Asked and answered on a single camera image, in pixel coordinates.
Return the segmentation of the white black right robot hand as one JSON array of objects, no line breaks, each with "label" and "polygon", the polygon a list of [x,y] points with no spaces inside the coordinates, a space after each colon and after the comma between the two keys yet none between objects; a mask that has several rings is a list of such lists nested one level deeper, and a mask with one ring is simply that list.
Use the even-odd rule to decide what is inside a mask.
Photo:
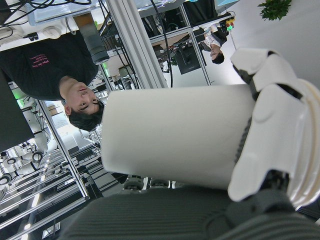
[{"label": "white black right robot hand", "polygon": [[231,62],[244,84],[109,95],[104,168],[183,187],[94,200],[62,240],[319,239],[297,209],[320,195],[320,92],[272,50]]}]

